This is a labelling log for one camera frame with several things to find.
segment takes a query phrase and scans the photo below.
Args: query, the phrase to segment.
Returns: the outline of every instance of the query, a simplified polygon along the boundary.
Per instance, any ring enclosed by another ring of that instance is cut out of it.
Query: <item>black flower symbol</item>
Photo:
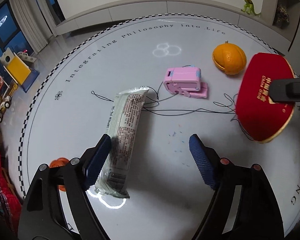
[[[55,95],[55,99],[54,100],[59,100],[59,98],[62,96],[62,91],[59,91],[56,95]]]

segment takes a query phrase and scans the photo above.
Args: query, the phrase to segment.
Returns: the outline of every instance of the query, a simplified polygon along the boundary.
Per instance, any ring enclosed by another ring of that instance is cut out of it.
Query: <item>curtain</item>
[[[47,21],[47,23],[48,23],[48,25],[50,27],[50,30],[52,31],[52,34],[55,37],[58,36],[57,31],[56,31],[56,26],[57,25],[56,25],[56,23],[55,23],[55,21],[53,19],[53,16],[52,16],[52,14],[50,12],[50,9],[49,9],[49,7],[47,5],[46,0],[37,0],[37,2],[39,4],[39,6],[40,6],[40,9],[42,11],[42,14],[43,14],[44,18],[46,19],[46,21]]]
[[[9,0],[13,14],[25,38],[36,54],[39,53],[48,41],[38,27],[26,0]]]

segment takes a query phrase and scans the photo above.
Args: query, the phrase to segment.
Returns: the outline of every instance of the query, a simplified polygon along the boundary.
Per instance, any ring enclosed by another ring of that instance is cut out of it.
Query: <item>tiled floor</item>
[[[9,175],[15,187],[19,187],[17,161],[21,129],[32,98],[47,75],[66,54],[106,27],[108,26],[103,25],[52,38],[50,43],[36,56],[38,59],[32,66],[40,72],[34,84],[27,93],[20,88],[14,93],[11,108],[4,115],[1,130],[8,159]]]

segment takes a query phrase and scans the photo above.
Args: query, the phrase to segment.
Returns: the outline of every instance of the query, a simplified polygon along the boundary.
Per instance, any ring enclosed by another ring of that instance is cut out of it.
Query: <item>screw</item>
[[[39,166],[39,170],[40,170],[40,171],[44,171],[46,168],[47,168],[47,165],[46,165],[46,164],[41,164],[41,165]]]
[[[226,159],[226,158],[222,158],[222,159],[220,160],[220,162],[221,162],[223,165],[228,165],[228,164],[230,163],[230,161],[229,161],[228,159]]]
[[[76,165],[76,164],[78,164],[79,163],[79,159],[78,158],[73,158],[71,161],[70,161],[70,163],[72,164],[72,165]]]
[[[254,168],[256,171],[261,171],[261,166],[258,165],[258,164],[253,165],[253,168]]]

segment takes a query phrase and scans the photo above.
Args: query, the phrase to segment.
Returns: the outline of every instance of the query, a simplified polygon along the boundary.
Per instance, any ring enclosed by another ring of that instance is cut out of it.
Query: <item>pink stapler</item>
[[[191,98],[206,98],[208,85],[200,81],[201,70],[197,67],[168,68],[163,85],[171,94],[182,94]]]

